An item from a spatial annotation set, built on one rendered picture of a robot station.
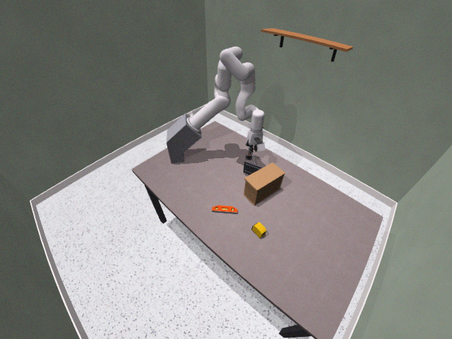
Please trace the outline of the orange and grey bar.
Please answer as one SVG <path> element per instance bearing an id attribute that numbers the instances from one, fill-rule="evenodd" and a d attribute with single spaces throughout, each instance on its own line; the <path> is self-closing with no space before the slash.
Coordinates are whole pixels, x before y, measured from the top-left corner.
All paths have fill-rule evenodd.
<path id="1" fill-rule="evenodd" d="M 227 208 L 227 209 L 224 209 L 224 208 Z M 237 209 L 232 206 L 214 206 L 214 207 L 212 207 L 212 212 L 237 214 Z"/>

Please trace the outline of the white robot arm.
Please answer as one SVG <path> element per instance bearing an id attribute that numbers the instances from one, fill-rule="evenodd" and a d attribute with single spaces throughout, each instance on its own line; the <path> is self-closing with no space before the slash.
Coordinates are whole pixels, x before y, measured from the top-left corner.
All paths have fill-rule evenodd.
<path id="1" fill-rule="evenodd" d="M 241 63 L 243 52 L 240 47 L 224 49 L 220 53 L 218 74 L 215 77 L 215 99 L 206 104 L 195 115 L 189 113 L 187 118 L 189 126 L 196 132 L 209 122 L 216 114 L 229 107 L 231 99 L 228 90 L 231 87 L 232 75 L 241 81 L 241 91 L 236 101 L 236 114 L 240 121 L 251 118 L 251 132 L 261 133 L 264 126 L 264 112 L 254 105 L 245 107 L 246 101 L 255 91 L 255 68 L 251 63 Z"/>

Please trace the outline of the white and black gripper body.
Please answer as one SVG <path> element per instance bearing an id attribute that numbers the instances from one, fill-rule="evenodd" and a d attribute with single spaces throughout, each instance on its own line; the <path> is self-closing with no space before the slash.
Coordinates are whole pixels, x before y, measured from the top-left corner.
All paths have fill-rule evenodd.
<path id="1" fill-rule="evenodd" d="M 254 138 L 259 138 L 261 141 L 263 141 L 263 130 L 261 133 L 253 133 L 251 132 L 251 129 L 248 132 L 246 141 L 249 140 L 249 145 L 255 145 L 257 142 L 254 140 Z"/>

